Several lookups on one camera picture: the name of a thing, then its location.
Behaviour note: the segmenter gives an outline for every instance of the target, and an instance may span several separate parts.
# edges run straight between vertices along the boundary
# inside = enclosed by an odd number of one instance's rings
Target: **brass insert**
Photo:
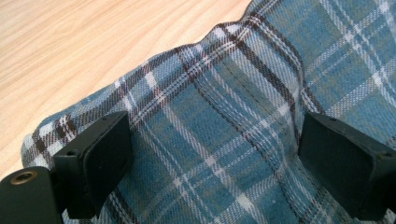
[[[12,177],[10,182],[12,185],[21,185],[35,179],[36,176],[36,171],[25,171]]]

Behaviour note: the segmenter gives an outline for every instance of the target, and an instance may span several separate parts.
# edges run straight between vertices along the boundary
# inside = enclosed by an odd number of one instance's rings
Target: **hole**
[[[20,185],[35,179],[36,176],[36,171],[25,171],[21,174],[15,175],[10,182],[12,185]]]
[[[75,156],[77,154],[78,154],[78,149],[73,149],[66,153],[67,156]]]
[[[392,157],[392,153],[390,153],[390,152],[384,152],[382,155],[384,155],[386,157]]]

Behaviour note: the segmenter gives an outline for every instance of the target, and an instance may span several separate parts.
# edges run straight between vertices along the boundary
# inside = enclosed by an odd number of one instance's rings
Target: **tartan cloth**
[[[241,20],[45,119],[23,165],[52,167],[90,124],[127,110],[131,169],[98,219],[65,212],[65,222],[359,223],[297,148],[307,110],[396,148],[395,11],[383,0],[255,0]]]

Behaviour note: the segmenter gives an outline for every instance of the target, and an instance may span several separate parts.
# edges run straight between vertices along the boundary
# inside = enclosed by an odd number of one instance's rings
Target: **wood grain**
[[[0,179],[23,137],[151,56],[197,42],[248,0],[0,2]]]

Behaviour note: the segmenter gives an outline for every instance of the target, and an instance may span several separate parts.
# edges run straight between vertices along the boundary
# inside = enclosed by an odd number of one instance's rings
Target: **wooden table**
[[[236,21],[249,0],[0,2],[0,179],[21,169],[23,137],[49,115],[151,56]]]

